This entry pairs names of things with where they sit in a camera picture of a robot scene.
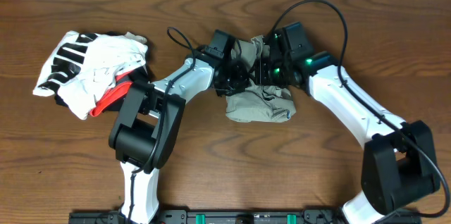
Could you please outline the khaki shorts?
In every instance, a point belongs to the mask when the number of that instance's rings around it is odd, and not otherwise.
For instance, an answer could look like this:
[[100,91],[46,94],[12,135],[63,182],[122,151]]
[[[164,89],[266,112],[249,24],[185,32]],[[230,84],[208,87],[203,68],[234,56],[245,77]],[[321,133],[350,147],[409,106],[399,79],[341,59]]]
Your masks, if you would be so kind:
[[[264,44],[261,35],[249,41],[238,40],[231,52],[233,58],[244,63],[248,73],[258,58],[268,54],[269,46]],[[227,97],[226,101],[226,116],[239,123],[283,123],[296,114],[288,88],[260,86],[254,80],[250,80],[242,92]]]

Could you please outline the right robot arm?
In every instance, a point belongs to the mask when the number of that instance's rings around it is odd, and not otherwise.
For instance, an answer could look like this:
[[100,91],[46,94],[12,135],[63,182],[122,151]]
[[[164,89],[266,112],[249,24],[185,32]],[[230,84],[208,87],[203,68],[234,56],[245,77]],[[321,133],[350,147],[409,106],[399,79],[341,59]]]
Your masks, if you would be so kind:
[[257,81],[304,90],[328,108],[364,150],[362,190],[342,206],[342,221],[423,217],[405,206],[449,189],[429,126],[421,120],[408,123],[381,106],[349,77],[341,58],[314,51],[301,23],[273,28],[263,42],[269,52],[257,61]]

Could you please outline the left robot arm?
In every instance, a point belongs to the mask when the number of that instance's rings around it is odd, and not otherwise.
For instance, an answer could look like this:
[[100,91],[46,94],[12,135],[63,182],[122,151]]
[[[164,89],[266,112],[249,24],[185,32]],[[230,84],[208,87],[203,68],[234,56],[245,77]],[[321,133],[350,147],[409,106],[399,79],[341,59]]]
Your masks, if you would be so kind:
[[125,200],[119,223],[150,223],[159,210],[159,171],[175,146],[186,104],[215,87],[232,94],[248,81],[245,65],[231,56],[239,39],[216,30],[210,44],[190,50],[183,65],[162,80],[132,83],[109,135],[125,178]]

